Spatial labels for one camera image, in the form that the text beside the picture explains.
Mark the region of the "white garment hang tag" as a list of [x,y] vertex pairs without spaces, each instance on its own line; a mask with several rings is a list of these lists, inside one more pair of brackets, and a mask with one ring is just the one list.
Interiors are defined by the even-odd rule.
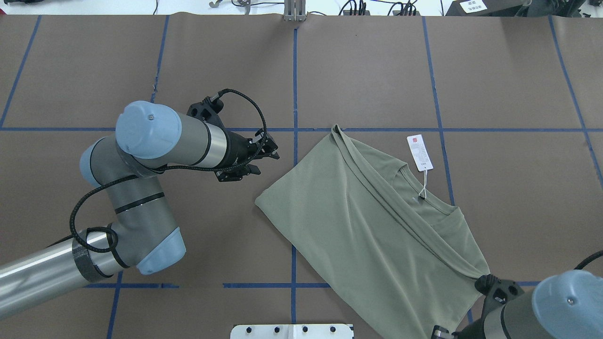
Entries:
[[419,172],[431,171],[434,167],[421,134],[407,137],[407,144]]

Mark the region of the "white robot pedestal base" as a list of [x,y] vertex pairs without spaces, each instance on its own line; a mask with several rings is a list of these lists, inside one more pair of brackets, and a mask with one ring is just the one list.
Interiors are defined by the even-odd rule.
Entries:
[[230,332],[231,339],[353,339],[352,324],[241,324]]

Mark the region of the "aluminium frame post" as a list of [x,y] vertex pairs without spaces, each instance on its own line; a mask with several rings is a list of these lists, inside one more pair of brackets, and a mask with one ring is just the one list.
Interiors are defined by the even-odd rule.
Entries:
[[283,0],[284,21],[304,22],[307,19],[306,0]]

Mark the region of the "olive green long-sleeve shirt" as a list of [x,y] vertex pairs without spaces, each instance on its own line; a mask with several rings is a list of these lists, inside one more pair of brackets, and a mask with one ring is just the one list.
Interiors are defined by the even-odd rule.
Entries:
[[384,339],[454,330],[490,273],[458,206],[338,125],[255,204]]

